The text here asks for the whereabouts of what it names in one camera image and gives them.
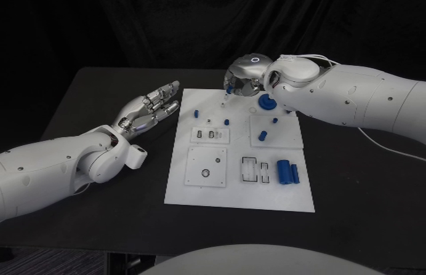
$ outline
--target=small blue part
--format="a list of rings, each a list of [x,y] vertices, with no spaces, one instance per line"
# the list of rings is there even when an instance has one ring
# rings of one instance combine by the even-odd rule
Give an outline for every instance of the small blue part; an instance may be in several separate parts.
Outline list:
[[[293,174],[293,182],[295,182],[295,184],[299,184],[300,180],[299,180],[299,173],[297,173],[297,165],[296,164],[292,164],[292,174]]]
[[[277,161],[277,177],[282,185],[293,183],[293,173],[290,168],[290,162],[287,160]]]
[[[261,131],[261,133],[260,133],[260,136],[258,136],[258,140],[260,141],[264,141],[264,138],[266,138],[266,135],[267,135],[269,133],[263,130]]]
[[[269,98],[269,94],[264,94],[258,98],[258,105],[264,110],[271,110],[276,108],[277,102],[276,102],[276,100]]]

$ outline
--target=white platform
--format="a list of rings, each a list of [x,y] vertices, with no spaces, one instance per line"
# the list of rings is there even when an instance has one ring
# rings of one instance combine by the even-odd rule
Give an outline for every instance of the white platform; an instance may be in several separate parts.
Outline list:
[[[293,129],[293,118],[297,119],[296,113],[286,114],[284,110],[279,107],[270,111],[263,110],[257,103],[258,96],[261,94],[264,94],[264,92],[254,97],[238,97],[235,95],[230,95],[228,100],[225,101],[225,106],[221,108],[221,103],[224,102],[224,90],[183,90],[168,190],[165,196],[166,204],[315,212],[303,149],[297,148],[297,146],[303,147],[302,138],[290,137],[293,144],[289,145],[286,149],[280,148],[282,145],[284,145],[282,143],[279,144],[279,147],[274,148],[270,148],[273,144],[270,144],[267,148],[251,147],[251,115],[266,116],[264,122],[267,122],[273,117],[282,116],[279,117],[279,122],[282,122],[280,124],[292,122],[289,123],[292,125],[292,135],[297,134],[297,132],[300,133],[300,128],[297,128],[296,131]],[[257,110],[254,114],[250,112],[251,107]],[[195,110],[199,110],[198,118],[194,117]],[[225,119],[230,120],[228,126],[224,124]],[[228,128],[230,144],[192,143],[191,138],[194,127]],[[276,137],[279,136],[276,133],[277,129],[273,129],[273,132],[269,135],[274,135]],[[282,130],[282,135],[283,137],[287,137],[286,128]],[[185,185],[188,152],[191,147],[215,147],[227,149],[227,173],[224,188],[212,187],[209,185]],[[243,157],[256,157],[258,165],[261,162],[269,163],[270,183],[261,183],[260,178],[257,183],[243,182]],[[297,164],[300,184],[282,185],[279,183],[276,163],[282,159],[287,159],[292,164]]]

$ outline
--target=table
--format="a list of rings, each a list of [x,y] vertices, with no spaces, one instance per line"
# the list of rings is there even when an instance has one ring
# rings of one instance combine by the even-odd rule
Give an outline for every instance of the table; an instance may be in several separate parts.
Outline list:
[[[181,88],[217,89],[222,77],[224,70],[84,68],[42,139],[110,124],[123,105],[173,80]],[[426,163],[384,151],[357,129],[297,115],[316,213],[163,204],[175,112],[133,140],[149,152],[142,168],[124,168],[84,194],[0,223],[0,245],[179,255],[217,245],[274,244],[364,265],[426,268]],[[426,157],[413,140],[367,132]]]

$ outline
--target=small cylinder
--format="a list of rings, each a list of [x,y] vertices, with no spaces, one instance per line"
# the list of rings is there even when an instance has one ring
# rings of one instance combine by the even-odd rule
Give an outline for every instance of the small cylinder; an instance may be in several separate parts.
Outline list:
[[[297,173],[297,165],[292,164],[292,174],[293,174],[293,183],[299,184],[300,180],[299,180],[299,173]]]
[[[293,183],[290,162],[287,160],[277,161],[277,177],[280,179],[282,185],[287,185]]]
[[[267,135],[269,133],[263,130],[261,131],[261,133],[260,133],[260,136],[258,136],[258,140],[260,141],[264,141],[264,138],[266,138],[266,135]]]

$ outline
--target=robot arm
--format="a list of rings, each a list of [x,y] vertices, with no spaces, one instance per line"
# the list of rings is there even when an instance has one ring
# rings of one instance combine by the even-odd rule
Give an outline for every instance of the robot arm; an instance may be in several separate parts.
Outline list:
[[[228,72],[245,84],[241,90],[231,88],[231,92],[241,95],[251,88],[257,94],[257,88],[247,82],[257,79],[287,111],[300,111],[341,126],[386,130],[426,144],[426,82],[335,62],[322,68],[308,58],[293,55],[282,55],[269,62],[258,54],[235,60]],[[258,63],[256,71],[250,63]],[[232,86],[227,82],[231,74],[224,79],[225,89]]]
[[[163,105],[178,89],[175,81],[137,97],[111,126],[0,154],[0,221],[42,209],[74,195],[84,185],[104,183],[124,165],[140,168],[147,153],[129,140],[178,110],[178,102]]]

